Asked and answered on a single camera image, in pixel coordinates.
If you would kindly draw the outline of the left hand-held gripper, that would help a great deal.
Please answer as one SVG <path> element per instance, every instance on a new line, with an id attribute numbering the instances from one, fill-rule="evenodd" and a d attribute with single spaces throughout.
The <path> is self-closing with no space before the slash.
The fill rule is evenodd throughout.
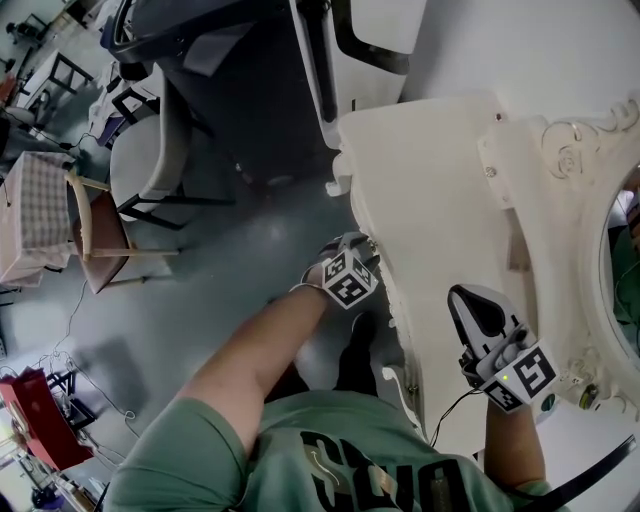
<path id="1" fill-rule="evenodd" d="M 321 251 L 322 289 L 348 310 L 369 297 L 378 285 L 380 254 L 363 233 L 345 233 Z"/>

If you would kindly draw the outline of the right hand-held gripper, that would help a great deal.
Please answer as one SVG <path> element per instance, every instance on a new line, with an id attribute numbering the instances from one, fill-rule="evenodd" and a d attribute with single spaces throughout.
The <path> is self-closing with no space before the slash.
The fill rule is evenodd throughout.
<path id="1" fill-rule="evenodd" d="M 512 413 L 530 405 L 558 378 L 552 354 L 537 339 L 502 293 L 480 285 L 456 284 L 448 307 L 461 342 L 471 350 L 487 350 L 478 359 L 467 351 L 460 360 L 470 386 L 500 410 Z"/>

